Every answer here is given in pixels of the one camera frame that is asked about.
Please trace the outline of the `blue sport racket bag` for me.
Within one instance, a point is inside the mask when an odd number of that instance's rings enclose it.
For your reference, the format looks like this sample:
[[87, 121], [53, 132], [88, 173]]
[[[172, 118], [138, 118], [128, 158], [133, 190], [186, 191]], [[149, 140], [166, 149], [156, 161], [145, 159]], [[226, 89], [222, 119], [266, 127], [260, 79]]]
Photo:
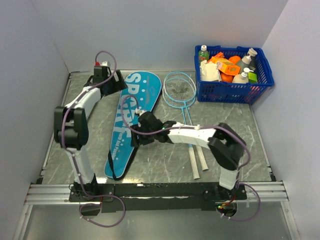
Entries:
[[131, 146], [131, 130], [136, 125], [136, 108], [153, 112], [162, 91], [162, 81], [154, 73], [135, 71], [125, 78], [126, 89], [120, 92], [114, 120], [110, 150], [104, 167], [104, 174], [113, 180], [121, 180], [133, 161], [137, 148]]

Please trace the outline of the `blue badminton racket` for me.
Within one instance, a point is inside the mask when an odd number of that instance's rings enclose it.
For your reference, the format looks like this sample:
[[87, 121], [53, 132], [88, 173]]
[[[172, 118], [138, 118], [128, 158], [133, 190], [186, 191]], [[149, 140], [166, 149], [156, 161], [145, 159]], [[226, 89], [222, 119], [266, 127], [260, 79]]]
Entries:
[[194, 89], [192, 85], [182, 78], [168, 78], [164, 80], [164, 100], [173, 108], [180, 108], [183, 116], [183, 123], [187, 124], [186, 114], [189, 114], [187, 102], [193, 99]]
[[197, 91], [192, 78], [182, 71], [170, 72], [164, 78], [162, 89], [164, 90], [164, 101], [170, 107], [181, 109], [185, 125], [187, 125], [187, 114], [188, 122], [193, 126], [189, 107], [194, 104]]

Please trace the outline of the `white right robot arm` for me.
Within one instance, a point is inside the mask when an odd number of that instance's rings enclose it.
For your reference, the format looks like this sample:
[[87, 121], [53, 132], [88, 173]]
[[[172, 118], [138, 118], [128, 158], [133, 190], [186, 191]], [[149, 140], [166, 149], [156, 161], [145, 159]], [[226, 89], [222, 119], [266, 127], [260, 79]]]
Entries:
[[150, 111], [136, 109], [137, 124], [130, 127], [131, 146], [148, 145], [157, 140], [160, 143], [188, 144], [209, 149], [220, 166], [218, 193], [223, 199], [230, 199], [236, 193], [240, 160], [247, 145], [225, 123], [212, 127], [185, 125], [176, 121], [157, 119]]

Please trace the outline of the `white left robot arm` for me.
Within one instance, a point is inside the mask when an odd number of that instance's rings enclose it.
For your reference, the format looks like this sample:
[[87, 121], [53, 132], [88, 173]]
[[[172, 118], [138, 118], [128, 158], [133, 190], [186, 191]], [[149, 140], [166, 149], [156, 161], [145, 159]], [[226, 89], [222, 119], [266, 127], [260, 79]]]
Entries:
[[97, 64], [80, 94], [67, 105], [54, 109], [53, 137], [71, 162], [74, 173], [71, 191], [87, 201], [93, 201], [99, 195], [96, 174], [87, 154], [88, 118], [101, 98], [126, 88], [120, 70], [111, 71], [109, 66]]

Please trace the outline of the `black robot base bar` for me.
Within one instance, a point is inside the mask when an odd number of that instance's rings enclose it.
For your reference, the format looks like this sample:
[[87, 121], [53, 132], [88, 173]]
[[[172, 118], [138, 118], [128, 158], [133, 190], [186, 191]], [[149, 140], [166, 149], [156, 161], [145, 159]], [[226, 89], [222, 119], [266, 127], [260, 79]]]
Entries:
[[228, 190], [217, 182], [98, 183], [97, 197], [88, 199], [74, 194], [72, 188], [73, 184], [70, 184], [71, 203], [92, 203], [92, 208], [102, 213], [122, 210], [215, 211], [218, 203], [247, 199], [244, 186]]

